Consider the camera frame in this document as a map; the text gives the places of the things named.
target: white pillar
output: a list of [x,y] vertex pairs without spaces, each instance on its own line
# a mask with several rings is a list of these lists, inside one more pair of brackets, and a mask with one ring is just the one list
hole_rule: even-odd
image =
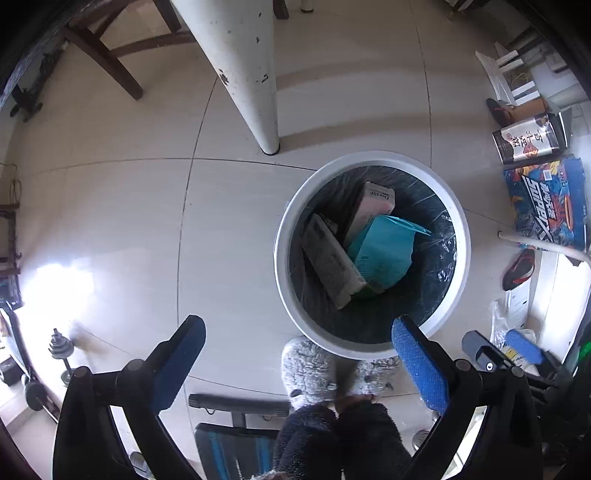
[[264,153],[279,150],[270,0],[172,0]]

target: black garbage bag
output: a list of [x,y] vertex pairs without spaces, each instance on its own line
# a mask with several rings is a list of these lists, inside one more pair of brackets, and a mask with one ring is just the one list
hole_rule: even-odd
[[[395,286],[370,299],[352,300],[337,310],[304,255],[301,236],[312,213],[322,213],[340,228],[346,225],[365,181],[393,189],[392,215],[431,230],[431,236],[415,235],[413,263]],[[289,268],[295,294],[319,326],[343,340],[375,344],[390,341],[394,318],[407,314],[422,325],[431,316],[447,293],[456,255],[452,220],[435,192],[405,171],[369,166],[341,174],[312,197],[295,226]]]

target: shoe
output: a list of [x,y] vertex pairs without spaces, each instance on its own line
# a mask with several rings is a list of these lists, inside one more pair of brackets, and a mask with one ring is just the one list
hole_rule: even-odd
[[379,397],[388,391],[394,391],[392,381],[399,367],[400,359],[397,356],[358,362],[347,377],[344,395],[372,394]]
[[496,100],[487,98],[486,106],[488,107],[489,112],[495,119],[496,123],[498,123],[501,128],[508,127],[509,125],[515,123],[513,115],[511,114],[511,110],[503,107]]
[[281,379],[295,410],[332,401],[337,389],[335,356],[306,337],[294,338],[283,347]]
[[510,291],[528,281],[535,270],[535,251],[523,249],[503,275],[503,290]]

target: dark fuzzy pants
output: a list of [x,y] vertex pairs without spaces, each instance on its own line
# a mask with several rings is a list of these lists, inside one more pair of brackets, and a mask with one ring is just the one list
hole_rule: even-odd
[[338,418],[322,405],[292,413],[279,432],[273,467],[294,480],[395,480],[410,461],[382,404],[364,401]]

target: cardboard box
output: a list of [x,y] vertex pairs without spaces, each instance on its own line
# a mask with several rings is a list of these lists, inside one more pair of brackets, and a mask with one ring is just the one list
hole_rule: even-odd
[[317,214],[310,218],[301,246],[338,310],[367,285],[353,261]]
[[585,250],[587,200],[579,158],[513,168],[504,175],[519,234]]
[[370,181],[363,184],[353,215],[345,230],[343,246],[345,249],[363,231],[365,226],[378,215],[390,215],[394,210],[394,191]]

